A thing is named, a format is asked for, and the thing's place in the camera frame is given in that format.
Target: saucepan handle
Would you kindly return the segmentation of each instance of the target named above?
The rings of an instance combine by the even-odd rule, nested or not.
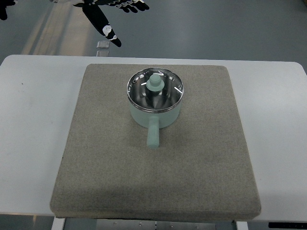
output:
[[[151,149],[159,147],[159,117],[149,117],[147,146]]]

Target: white table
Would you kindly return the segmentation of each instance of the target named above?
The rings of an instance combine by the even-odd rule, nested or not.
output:
[[[7,57],[0,66],[0,213],[53,215],[49,201],[91,63],[226,66],[262,205],[254,220],[307,222],[307,76],[297,63],[266,61]]]

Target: gray floor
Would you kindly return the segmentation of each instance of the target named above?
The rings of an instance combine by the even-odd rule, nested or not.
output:
[[[307,72],[307,6],[302,0],[145,2],[150,10],[137,14],[101,7],[122,41],[121,48],[110,44],[110,57],[294,61]],[[96,43],[105,40],[69,3],[20,0],[7,11],[8,20],[0,21],[0,63],[11,54],[96,56]],[[33,223],[33,217],[16,218],[1,215],[0,229]],[[45,221],[50,229],[50,219]],[[88,224],[95,228],[92,220],[70,219],[65,229]],[[248,226],[268,229],[267,223]]]

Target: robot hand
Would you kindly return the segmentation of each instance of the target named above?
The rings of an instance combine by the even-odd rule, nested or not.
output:
[[[0,19],[6,20],[8,15],[6,14],[6,7],[13,6],[17,3],[17,0],[0,0]]]
[[[148,5],[143,0],[50,0],[52,2],[71,2],[76,7],[81,7],[83,13],[92,23],[95,29],[110,42],[121,47],[121,41],[115,35],[112,27],[109,24],[104,13],[99,8],[99,5],[115,6],[122,9],[124,12],[137,13],[138,10],[148,10]]]

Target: pot lid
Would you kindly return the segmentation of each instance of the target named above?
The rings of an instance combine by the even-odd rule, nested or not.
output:
[[[143,69],[134,74],[127,85],[130,102],[149,113],[163,113],[176,107],[183,96],[181,79],[162,68]]]

